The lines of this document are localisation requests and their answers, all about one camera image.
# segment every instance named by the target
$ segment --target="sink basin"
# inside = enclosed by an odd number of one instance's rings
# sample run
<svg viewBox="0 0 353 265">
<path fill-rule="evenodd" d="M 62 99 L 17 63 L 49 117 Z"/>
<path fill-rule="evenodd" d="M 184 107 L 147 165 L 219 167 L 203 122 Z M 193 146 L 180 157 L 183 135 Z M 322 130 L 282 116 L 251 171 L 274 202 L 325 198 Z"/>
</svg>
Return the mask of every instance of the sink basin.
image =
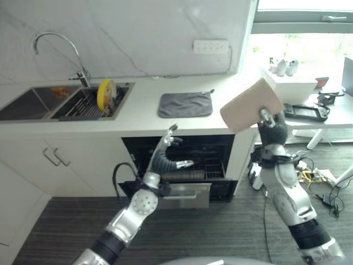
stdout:
<svg viewBox="0 0 353 265">
<path fill-rule="evenodd" d="M 115 119 L 133 85 L 116 84 L 116 97 L 104 111 L 97 106 L 98 84 L 33 87 L 0 110 L 0 122 Z"/>
<path fill-rule="evenodd" d="M 79 86 L 33 87 L 0 110 L 0 121 L 45 119 Z"/>
<path fill-rule="evenodd" d="M 51 119 L 58 121 L 115 119 L 132 86 L 133 83 L 116 84 L 116 96 L 104 111 L 97 106 L 98 85 L 80 89 L 55 111 Z"/>
</svg>

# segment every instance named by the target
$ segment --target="cabinet handle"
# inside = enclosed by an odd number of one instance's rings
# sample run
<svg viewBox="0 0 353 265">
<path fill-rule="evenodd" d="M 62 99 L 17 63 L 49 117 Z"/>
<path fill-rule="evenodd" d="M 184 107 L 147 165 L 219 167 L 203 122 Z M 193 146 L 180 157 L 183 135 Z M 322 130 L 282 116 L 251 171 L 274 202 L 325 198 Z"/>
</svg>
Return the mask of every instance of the cabinet handle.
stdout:
<svg viewBox="0 0 353 265">
<path fill-rule="evenodd" d="M 56 164 L 47 154 L 46 154 L 46 151 L 48 150 L 48 148 L 46 148 L 46 149 L 44 149 L 43 150 L 43 152 L 42 152 L 42 154 L 46 157 L 46 159 L 48 159 L 54 166 L 58 166 L 58 165 L 60 165 L 60 161 L 59 161 L 59 163 L 58 164 Z"/>
<path fill-rule="evenodd" d="M 197 192 L 193 195 L 171 195 L 163 197 L 164 200 L 194 200 L 197 197 Z"/>
<path fill-rule="evenodd" d="M 346 21 L 347 17 L 336 17 L 334 15 L 323 15 L 322 21 L 330 21 L 330 22 L 341 22 Z"/>
<path fill-rule="evenodd" d="M 68 167 L 68 165 L 70 165 L 70 161 L 69 162 L 66 162 L 64 158 L 62 158 L 62 156 L 60 156 L 58 153 L 57 153 L 57 150 L 58 148 L 55 148 L 54 149 L 54 155 L 57 159 L 60 160 L 61 163 L 63 163 L 64 166 Z"/>
</svg>

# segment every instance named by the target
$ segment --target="dish rack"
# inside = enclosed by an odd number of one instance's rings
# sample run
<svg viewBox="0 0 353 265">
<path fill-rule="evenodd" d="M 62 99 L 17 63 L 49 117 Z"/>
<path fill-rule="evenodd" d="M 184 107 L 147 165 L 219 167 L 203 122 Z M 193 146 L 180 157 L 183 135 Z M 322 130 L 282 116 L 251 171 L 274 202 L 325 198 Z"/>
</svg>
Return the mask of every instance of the dish rack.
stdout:
<svg viewBox="0 0 353 265">
<path fill-rule="evenodd" d="M 111 99 L 110 104 L 104 111 L 97 106 L 97 89 L 80 89 L 69 99 L 52 117 L 59 121 L 69 120 L 97 120 L 99 118 L 111 117 L 114 115 L 119 104 L 124 98 L 127 87 L 116 87 L 116 96 Z"/>
</svg>

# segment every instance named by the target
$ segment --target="dishwasher door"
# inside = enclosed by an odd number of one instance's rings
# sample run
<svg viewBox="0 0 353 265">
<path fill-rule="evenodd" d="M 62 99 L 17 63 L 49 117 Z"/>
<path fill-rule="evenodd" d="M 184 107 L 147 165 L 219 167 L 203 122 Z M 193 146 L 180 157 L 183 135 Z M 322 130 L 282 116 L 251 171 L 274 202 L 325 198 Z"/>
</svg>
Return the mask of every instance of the dishwasher door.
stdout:
<svg viewBox="0 0 353 265">
<path fill-rule="evenodd" d="M 174 183 L 171 193 L 158 202 L 158 209 L 208 208 L 212 183 Z"/>
</svg>

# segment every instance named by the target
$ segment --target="faucet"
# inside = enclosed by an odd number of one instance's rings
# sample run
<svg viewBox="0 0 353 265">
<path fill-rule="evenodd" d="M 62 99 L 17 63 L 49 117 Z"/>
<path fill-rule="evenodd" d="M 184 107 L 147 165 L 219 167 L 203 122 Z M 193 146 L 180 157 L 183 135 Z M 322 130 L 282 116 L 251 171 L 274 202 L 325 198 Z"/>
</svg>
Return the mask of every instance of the faucet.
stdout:
<svg viewBox="0 0 353 265">
<path fill-rule="evenodd" d="M 38 53 L 38 49 L 37 49 L 37 44 L 38 44 L 38 40 L 44 36 L 44 35 L 55 35 L 55 36 L 58 36 L 60 37 L 61 39 L 63 40 L 66 40 L 74 49 L 77 57 L 78 57 L 78 61 L 79 61 L 79 64 L 81 66 L 81 71 L 77 71 L 77 78 L 69 78 L 69 80 L 80 80 L 81 81 L 81 84 L 85 87 L 90 87 L 89 85 L 89 80 L 90 80 L 90 74 L 89 72 L 87 71 L 87 69 L 83 66 L 82 64 L 82 59 L 81 59 L 81 56 L 77 50 L 77 47 L 75 46 L 75 44 L 65 35 L 62 35 L 60 33 L 55 33 L 55 32 L 52 32 L 52 31 L 45 31 L 45 32 L 42 32 L 40 33 L 39 35 L 37 35 L 34 39 L 34 42 L 33 42 L 33 49 L 35 51 L 35 54 L 39 54 Z"/>
</svg>

